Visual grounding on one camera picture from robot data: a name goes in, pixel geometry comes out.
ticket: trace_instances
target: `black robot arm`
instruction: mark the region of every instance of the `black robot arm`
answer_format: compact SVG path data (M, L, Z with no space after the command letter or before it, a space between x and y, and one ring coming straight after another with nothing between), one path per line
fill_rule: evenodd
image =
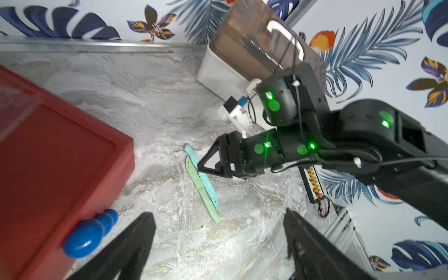
M448 145L418 121L372 99L331 112L307 63L263 81L257 94L276 128L247 139L237 131L219 136L199 172L249 178L320 164L375 184L448 229ZM216 152L220 161L206 168Z

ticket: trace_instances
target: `metal strip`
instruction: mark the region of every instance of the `metal strip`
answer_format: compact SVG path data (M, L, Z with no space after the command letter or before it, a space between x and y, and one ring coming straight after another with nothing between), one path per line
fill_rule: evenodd
M204 53L207 45L143 43L130 40L82 40L0 36L2 52L174 52Z

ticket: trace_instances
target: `red drawer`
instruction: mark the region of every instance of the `red drawer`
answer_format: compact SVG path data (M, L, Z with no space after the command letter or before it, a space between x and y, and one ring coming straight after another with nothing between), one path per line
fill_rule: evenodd
M134 170L133 140L0 67L0 83L42 102L0 142L0 269L7 279L63 279L61 244L109 208Z

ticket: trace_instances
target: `white container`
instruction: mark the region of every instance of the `white container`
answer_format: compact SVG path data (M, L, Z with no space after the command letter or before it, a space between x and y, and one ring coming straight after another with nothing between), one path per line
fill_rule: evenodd
M307 62L325 88L325 64L292 29L261 0L239 0L221 23L198 73L198 81L226 101L252 96L250 81ZM272 129L263 119L258 95L252 99L257 124Z

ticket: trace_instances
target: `black cable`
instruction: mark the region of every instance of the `black cable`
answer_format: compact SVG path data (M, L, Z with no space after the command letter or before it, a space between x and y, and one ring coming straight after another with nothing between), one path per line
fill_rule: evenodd
M319 155L314 155L315 158L317 158L317 160L321 163L326 163L326 164L333 164L333 165L338 165L338 164L354 164L353 161L350 160L335 160L335 161L330 161L330 160L323 160L319 157ZM378 163L374 163L374 162L369 162L369 161L364 161L362 163L363 167L366 166L386 166L386 165L392 165L392 164L404 164L404 163L408 163L408 162L414 162L414 161L422 161L422 160L448 160L448 157L443 157L443 156L423 156L423 157L415 157L415 158L405 158L405 159L397 159L397 160L389 160L389 161L383 161L383 162L378 162Z
M322 205L322 200L324 200L324 199L326 199L328 201L328 208L327 208L327 211L325 212L325 214L323 213L323 205ZM319 215L322 218L327 218L328 215L330 214L330 209L332 207L330 199L328 197L326 197L325 195L323 195L322 197L317 198L317 204L318 204L317 211L319 212Z
M293 69L291 75L294 77L294 81L297 81L296 75L294 75L294 70L296 68L296 55L297 55L297 39L294 38L294 58L293 58ZM299 96L299 90L297 88L297 85L294 86L296 89L296 96L297 96L297 116L299 119L299 129L300 129L300 138L302 139L302 142L304 145L306 145L305 135L303 134L303 125L302 125L302 112L300 110L300 96Z
M422 157L416 157L416 158L407 158L407 159L397 159L397 160L389 160L389 161L383 161L374 165L384 166L384 165L391 165L391 164L403 164L407 162L413 162L413 161L421 161L421 160L448 160L448 157L446 156L422 156Z
M249 105L250 105L250 106L247 106L247 109L249 111L249 116L252 118L252 115L250 114L250 107L252 106L252 111L254 111L254 124L256 124L257 123L257 115L255 114L255 108L254 108L254 105L252 104L252 100L250 100L250 98L248 98L248 100L249 100Z
M286 52L288 51L288 47L289 47L289 45L291 44L291 42L292 42L292 38L291 38L291 40L289 40L288 45L286 46L286 49L285 49L285 51L283 52L283 55L281 56L280 61L279 61L279 63L277 64L277 66L276 66L274 72L272 73L272 75L274 75L274 74L277 72L277 69L279 68L281 62L283 61L283 58L284 58L284 56L286 55Z
M263 110L263 119L264 119L264 121L265 121L268 125L270 125L270 126L275 126L275 125L273 125L270 121L267 120L267 113L266 113L266 110Z

